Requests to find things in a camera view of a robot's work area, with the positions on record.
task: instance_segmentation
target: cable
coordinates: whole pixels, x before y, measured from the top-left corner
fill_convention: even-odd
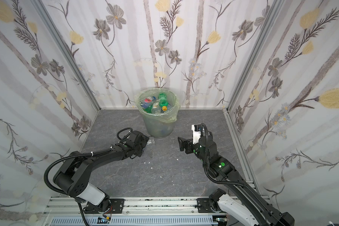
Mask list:
[[[129,132],[127,135],[125,135],[123,138],[120,138],[120,137],[119,137],[119,134],[122,133],[122,132],[125,131],[125,130],[128,130],[128,129],[130,130],[130,132]],[[131,127],[127,127],[127,128],[121,129],[121,130],[119,130],[119,132],[117,133],[117,138],[121,140],[120,142],[122,142],[122,140],[123,140],[125,137],[129,136],[129,135],[131,134],[132,131],[133,131],[133,129],[132,129]]]
[[[84,222],[85,226],[90,226],[90,225],[88,224],[87,220],[86,220],[85,217],[84,217],[84,213],[83,213],[83,209],[82,209],[81,204],[78,203],[78,206],[79,206],[80,214],[82,215],[82,219],[83,219],[83,222]]]
[[[248,186],[246,184],[240,183],[240,182],[236,182],[236,181],[218,181],[213,179],[209,174],[208,174],[208,169],[207,169],[207,155],[208,155],[208,130],[207,130],[207,126],[204,123],[201,123],[201,127],[203,127],[203,129],[205,130],[205,160],[203,161],[203,170],[205,171],[205,174],[207,176],[207,178],[212,181],[215,184],[232,184],[232,185],[239,185],[242,187],[247,188]]]
[[[109,207],[109,209],[102,215],[106,220],[109,220],[109,218],[106,216],[106,214],[111,213],[112,217],[112,206]]]
[[[70,159],[70,158],[77,158],[77,157],[86,157],[86,156],[96,156],[96,155],[101,155],[101,154],[105,154],[107,153],[108,151],[111,151],[113,149],[113,146],[111,146],[109,148],[109,150],[105,150],[105,151],[98,151],[98,152],[94,152],[93,154],[92,153],[83,153],[83,154],[77,154],[77,155],[72,155],[72,156],[67,156],[67,157],[64,157],[64,158],[61,158],[55,162],[53,162],[52,164],[50,164],[48,166],[48,168],[45,170],[44,172],[44,183],[48,186],[48,188],[50,188],[51,190],[55,191],[55,192],[59,192],[59,193],[62,193],[62,194],[65,194],[67,195],[67,193],[65,191],[63,191],[62,189],[59,189],[59,188],[56,188],[54,187],[50,181],[49,181],[49,178],[48,178],[48,175],[49,175],[49,171],[58,163],[60,162],[63,162],[67,159]]]

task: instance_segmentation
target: yellow flower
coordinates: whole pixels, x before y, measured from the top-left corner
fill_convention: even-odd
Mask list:
[[[4,21],[5,23],[14,21],[13,12],[4,1],[0,1],[0,20]]]
[[[57,101],[62,101],[64,98],[66,98],[66,93],[65,92],[60,92],[58,93],[58,96],[57,96]]]
[[[154,6],[158,9],[158,11],[166,12],[170,8],[170,0],[158,0]]]
[[[35,109],[36,108],[36,105],[35,104],[33,104],[33,103],[31,103],[31,104],[29,104],[29,108],[31,108],[31,109]]]
[[[29,217],[29,223],[35,223],[37,221],[37,216],[35,214]]]
[[[339,88],[326,91],[318,99],[316,101],[326,108],[339,108]]]
[[[40,104],[40,100],[38,98],[34,98],[33,99],[33,103],[38,105],[38,104]]]
[[[28,25],[29,25],[31,31],[34,32],[34,33],[36,34],[36,33],[37,33],[36,23],[34,23],[34,22],[28,22]]]
[[[250,99],[255,97],[255,100],[258,101],[259,100],[259,91],[257,89],[254,89],[254,91],[250,94],[249,97],[250,97]]]
[[[160,71],[156,72],[154,75],[156,75],[157,77],[162,77],[164,79],[167,78],[167,75]]]
[[[300,26],[303,29],[308,29],[316,20],[319,14],[319,8],[316,8],[313,11],[309,11],[304,16],[300,18]]]
[[[80,34],[76,33],[75,31],[70,31],[69,36],[70,40],[74,44],[80,44],[83,42],[84,39],[82,36],[80,36]]]
[[[220,38],[220,34],[217,33],[217,31],[212,31],[211,34],[208,36],[207,42],[213,44],[220,40]]]
[[[176,17],[176,26],[179,27],[183,25],[184,20],[181,17]]]
[[[303,54],[311,53],[314,50],[313,42],[308,42],[305,47],[303,48]]]

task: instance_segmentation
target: plastic bottle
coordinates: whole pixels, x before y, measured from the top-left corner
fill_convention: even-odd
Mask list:
[[[168,101],[167,101],[167,100],[164,100],[164,99],[159,100],[159,107],[160,107],[162,110],[164,110],[163,107],[166,107],[167,105],[168,105]]]
[[[152,105],[151,113],[155,115],[161,114],[161,109],[159,108],[159,100],[156,100],[156,102],[154,102],[154,104]]]
[[[172,108],[172,106],[171,106],[170,104],[168,104],[167,106],[163,106],[163,107],[162,107],[162,113],[168,111],[168,110],[171,109],[171,108]]]
[[[151,113],[151,111],[152,111],[152,106],[153,106],[153,105],[150,105],[148,108],[146,108],[146,109],[145,109],[145,112]]]
[[[142,100],[140,100],[140,106],[143,107],[144,109],[148,108],[151,106],[156,98],[155,97],[147,97]]]
[[[167,95],[166,93],[159,93],[158,94],[158,100],[166,100],[167,101]]]

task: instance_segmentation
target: green plastic bag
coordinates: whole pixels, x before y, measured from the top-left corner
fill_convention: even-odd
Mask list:
[[[147,97],[158,97],[159,93],[166,93],[167,100],[172,106],[171,109],[165,111],[162,114],[154,115],[151,113],[147,113],[140,105],[139,102],[141,99]],[[177,120],[177,113],[180,109],[180,103],[178,101],[178,97],[172,91],[163,88],[151,88],[144,91],[141,91],[135,97],[136,105],[143,117],[143,120],[146,125],[146,129],[148,133],[156,138],[166,137],[171,134],[175,121]]]

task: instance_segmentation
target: green plastic bottle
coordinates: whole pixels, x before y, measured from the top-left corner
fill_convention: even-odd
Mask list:
[[[167,101],[167,95],[165,93],[159,93],[158,94],[158,100],[166,100]]]
[[[163,111],[167,111],[168,101],[164,99],[160,100],[159,106]]]
[[[147,112],[147,113],[151,113],[152,106],[153,106],[153,105],[150,105],[148,108],[144,109],[144,110],[145,110],[145,112]]]

